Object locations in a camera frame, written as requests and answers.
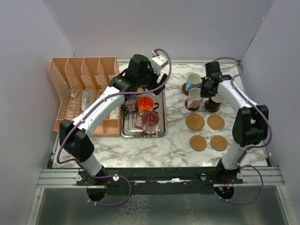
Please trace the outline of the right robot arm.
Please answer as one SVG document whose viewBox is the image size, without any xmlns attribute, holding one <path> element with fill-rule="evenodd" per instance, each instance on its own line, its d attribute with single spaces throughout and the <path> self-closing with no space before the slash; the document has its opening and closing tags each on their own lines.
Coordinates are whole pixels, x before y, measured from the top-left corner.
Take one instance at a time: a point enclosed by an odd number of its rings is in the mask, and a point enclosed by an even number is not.
<svg viewBox="0 0 300 225">
<path fill-rule="evenodd" d="M 219 160 L 215 172 L 216 180 L 226 183 L 236 177 L 248 150 L 258 148 L 261 141 L 271 136 L 269 110 L 267 106 L 258 105 L 249 99 L 230 75 L 224 75 L 218 61 L 205 64 L 205 72 L 200 96 L 207 99 L 204 104 L 206 110 L 215 112 L 221 102 L 227 101 L 236 112 L 232 128 L 233 143 Z"/>
</svg>

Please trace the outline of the woven rattan coaster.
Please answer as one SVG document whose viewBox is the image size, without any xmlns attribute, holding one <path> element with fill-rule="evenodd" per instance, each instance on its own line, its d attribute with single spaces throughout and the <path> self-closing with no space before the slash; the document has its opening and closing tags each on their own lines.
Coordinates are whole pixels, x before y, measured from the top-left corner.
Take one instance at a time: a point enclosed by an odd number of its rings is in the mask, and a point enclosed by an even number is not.
<svg viewBox="0 0 300 225">
<path fill-rule="evenodd" d="M 219 115 L 210 115 L 207 118 L 208 126 L 214 130 L 221 130 L 225 127 L 224 119 Z"/>
<path fill-rule="evenodd" d="M 197 113 L 192 113 L 186 117 L 186 126 L 193 131 L 201 130 L 204 124 L 204 118 Z"/>
</svg>

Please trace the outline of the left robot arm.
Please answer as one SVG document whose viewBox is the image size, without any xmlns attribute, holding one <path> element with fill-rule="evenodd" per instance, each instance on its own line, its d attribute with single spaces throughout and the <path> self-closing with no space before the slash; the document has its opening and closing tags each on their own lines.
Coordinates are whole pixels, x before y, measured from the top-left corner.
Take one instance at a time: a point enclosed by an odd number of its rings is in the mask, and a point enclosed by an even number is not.
<svg viewBox="0 0 300 225">
<path fill-rule="evenodd" d="M 143 94 L 155 95 L 165 88 L 170 74 L 161 74 L 165 66 L 171 66 L 168 53 L 159 54 L 163 49 L 155 49 L 153 57 L 135 54 L 129 65 L 119 75 L 115 76 L 102 95 L 91 106 L 75 117 L 72 121 L 63 120 L 60 123 L 60 150 L 65 150 L 73 156 L 87 174 L 87 179 L 93 185 L 103 181 L 103 166 L 96 159 L 91 137 L 96 128 L 117 107 L 121 106 L 131 95 L 140 95 L 138 88 L 145 88 Z"/>
</svg>

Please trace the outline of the light wood round coaster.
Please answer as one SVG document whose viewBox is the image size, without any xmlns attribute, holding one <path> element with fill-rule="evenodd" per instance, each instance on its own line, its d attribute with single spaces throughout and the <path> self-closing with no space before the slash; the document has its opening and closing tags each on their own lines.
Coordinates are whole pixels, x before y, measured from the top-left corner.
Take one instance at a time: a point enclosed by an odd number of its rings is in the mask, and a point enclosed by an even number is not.
<svg viewBox="0 0 300 225">
<path fill-rule="evenodd" d="M 195 151 L 203 151 L 207 147 L 205 138 L 201 135 L 194 135 L 190 138 L 189 144 Z"/>
</svg>

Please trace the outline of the light wood grooved coaster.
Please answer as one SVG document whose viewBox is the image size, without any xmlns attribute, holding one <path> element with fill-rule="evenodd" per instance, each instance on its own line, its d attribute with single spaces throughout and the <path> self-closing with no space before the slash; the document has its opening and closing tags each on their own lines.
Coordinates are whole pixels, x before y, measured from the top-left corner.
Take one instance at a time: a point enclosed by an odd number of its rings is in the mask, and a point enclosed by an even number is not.
<svg viewBox="0 0 300 225">
<path fill-rule="evenodd" d="M 210 144 L 216 151 L 224 151 L 228 146 L 227 140 L 221 135 L 214 135 L 210 140 Z"/>
</svg>

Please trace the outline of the brown ringed wooden coaster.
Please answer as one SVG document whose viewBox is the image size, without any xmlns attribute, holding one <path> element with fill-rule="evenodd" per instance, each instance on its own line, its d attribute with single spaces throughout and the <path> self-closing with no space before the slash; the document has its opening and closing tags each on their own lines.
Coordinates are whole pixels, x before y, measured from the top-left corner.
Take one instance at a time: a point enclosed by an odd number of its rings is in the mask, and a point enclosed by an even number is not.
<svg viewBox="0 0 300 225">
<path fill-rule="evenodd" d="M 186 96 L 188 96 L 189 92 L 186 91 L 186 83 L 183 83 L 182 87 L 181 87 L 182 93 L 185 94 Z"/>
</svg>

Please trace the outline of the light blue mug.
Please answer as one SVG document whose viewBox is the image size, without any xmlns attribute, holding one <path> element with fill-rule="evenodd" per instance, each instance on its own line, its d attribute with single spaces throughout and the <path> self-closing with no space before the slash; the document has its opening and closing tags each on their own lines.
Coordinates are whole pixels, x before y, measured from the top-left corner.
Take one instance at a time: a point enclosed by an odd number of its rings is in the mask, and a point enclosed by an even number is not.
<svg viewBox="0 0 300 225">
<path fill-rule="evenodd" d="M 192 88 L 199 88 L 202 79 L 199 74 L 191 73 L 187 76 L 186 91 L 190 91 Z"/>
</svg>

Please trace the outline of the dark walnut coaster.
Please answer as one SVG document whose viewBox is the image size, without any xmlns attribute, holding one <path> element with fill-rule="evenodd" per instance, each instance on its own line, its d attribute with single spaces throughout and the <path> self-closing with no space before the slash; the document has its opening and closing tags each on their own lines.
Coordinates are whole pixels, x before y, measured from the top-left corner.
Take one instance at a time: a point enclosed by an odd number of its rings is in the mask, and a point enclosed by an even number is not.
<svg viewBox="0 0 300 225">
<path fill-rule="evenodd" d="M 188 100 L 185 101 L 185 108 L 189 111 L 197 111 L 200 107 L 196 107 L 196 108 L 189 108 L 188 107 Z"/>
</svg>

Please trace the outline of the dusty pink mug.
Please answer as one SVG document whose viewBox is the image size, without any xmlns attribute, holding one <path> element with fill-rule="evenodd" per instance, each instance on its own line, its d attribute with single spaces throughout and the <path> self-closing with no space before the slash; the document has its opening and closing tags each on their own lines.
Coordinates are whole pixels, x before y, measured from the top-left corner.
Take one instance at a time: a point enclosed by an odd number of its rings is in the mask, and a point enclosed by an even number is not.
<svg viewBox="0 0 300 225">
<path fill-rule="evenodd" d="M 142 130 L 146 135 L 158 133 L 159 116 L 156 112 L 146 112 L 141 120 L 134 122 L 134 127 Z"/>
</svg>

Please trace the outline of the black mug white inside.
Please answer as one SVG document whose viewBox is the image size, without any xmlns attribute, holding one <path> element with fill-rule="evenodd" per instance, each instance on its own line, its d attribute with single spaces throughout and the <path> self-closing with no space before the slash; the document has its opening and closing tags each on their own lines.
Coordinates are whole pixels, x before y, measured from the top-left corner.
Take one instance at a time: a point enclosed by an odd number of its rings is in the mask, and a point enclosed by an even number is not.
<svg viewBox="0 0 300 225">
<path fill-rule="evenodd" d="M 210 97 L 204 103 L 204 107 L 208 112 L 215 113 L 219 110 L 224 100 L 225 100 L 224 97 L 217 93 L 215 96 Z"/>
</svg>

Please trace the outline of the white mug pink handle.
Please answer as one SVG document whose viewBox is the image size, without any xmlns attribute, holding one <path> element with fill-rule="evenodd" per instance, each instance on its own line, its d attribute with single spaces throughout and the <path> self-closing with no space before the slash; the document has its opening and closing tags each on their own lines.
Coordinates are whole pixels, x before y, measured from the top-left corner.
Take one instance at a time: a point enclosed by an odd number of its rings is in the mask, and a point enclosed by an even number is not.
<svg viewBox="0 0 300 225">
<path fill-rule="evenodd" d="M 189 91 L 187 98 L 187 106 L 189 108 L 196 108 L 200 106 L 203 98 L 201 97 L 201 89 L 200 88 L 192 88 Z"/>
</svg>

